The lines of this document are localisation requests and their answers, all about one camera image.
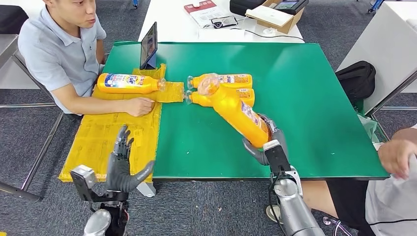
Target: man's arm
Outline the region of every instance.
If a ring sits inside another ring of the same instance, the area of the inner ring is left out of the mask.
[[[105,64],[106,63],[104,61],[104,47],[103,47],[103,40],[102,39],[97,40],[97,47],[96,47],[95,55],[97,57],[97,61],[98,61],[99,64]]]
[[[397,131],[392,140],[378,150],[382,166],[389,173],[400,178],[408,178],[410,155],[417,154],[417,129]]]
[[[138,117],[152,110],[152,100],[133,98],[129,100],[102,100],[95,97],[78,96],[72,84],[51,91],[57,99],[72,113],[98,115],[126,112]]]

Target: bottle cap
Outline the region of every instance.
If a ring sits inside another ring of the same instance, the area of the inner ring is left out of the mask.
[[[188,76],[188,78],[187,78],[187,88],[188,89],[193,89],[194,88],[193,79],[194,79],[194,77],[192,77],[191,75]]]
[[[185,92],[185,102],[187,103],[187,105],[190,105],[191,103],[193,103],[193,97],[192,97],[192,91],[187,90],[187,92]]]

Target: gray carpet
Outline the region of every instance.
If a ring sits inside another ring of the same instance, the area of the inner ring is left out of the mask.
[[[131,8],[130,0],[98,0],[97,15],[107,31],[105,50],[115,40],[137,40],[149,0]],[[310,0],[298,23],[307,42],[320,43],[331,66],[336,69],[372,16],[369,2],[361,0]],[[43,102],[48,98],[37,90],[1,90],[0,104]],[[414,94],[402,95],[392,104],[414,104]],[[34,157],[41,149],[58,108],[0,110],[0,180],[21,186]],[[413,112],[379,112],[378,118],[392,133],[414,125]],[[82,235],[90,216],[88,204],[79,200],[72,183],[57,177],[71,147],[79,121],[64,118],[48,149],[30,191],[45,196],[37,204],[0,193],[0,231],[11,236]],[[141,235],[282,235],[264,214],[268,203],[268,181],[244,182],[160,182],[158,193],[146,198],[130,195],[129,233]],[[103,191],[103,184],[96,188]],[[327,235],[324,214],[314,212]]]

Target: metal robot arm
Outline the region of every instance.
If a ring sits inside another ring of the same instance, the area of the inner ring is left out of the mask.
[[[281,217],[287,236],[325,236],[302,199],[301,181],[296,169],[288,162],[284,134],[275,123],[260,114],[272,133],[272,140],[264,144],[263,151],[243,139],[246,150],[262,165],[269,165],[273,190],[280,202]]]
[[[107,166],[106,193],[98,196],[91,188],[97,182],[94,170],[80,165],[70,174],[83,201],[90,202],[94,214],[89,218],[84,236],[126,236],[129,192],[144,181],[153,170],[154,161],[135,175],[130,175],[130,148],[133,139],[127,141],[130,131],[123,125],[116,138],[115,148],[109,156]],[[101,203],[99,210],[92,203]]]

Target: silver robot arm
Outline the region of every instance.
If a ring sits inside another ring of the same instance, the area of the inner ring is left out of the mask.
[[[243,139],[246,150],[262,165],[271,168],[273,190],[280,202],[281,218],[287,236],[325,236],[311,210],[302,199],[301,181],[296,169],[288,162],[284,134],[267,116],[260,114],[272,133],[272,140],[264,144],[263,151]]]

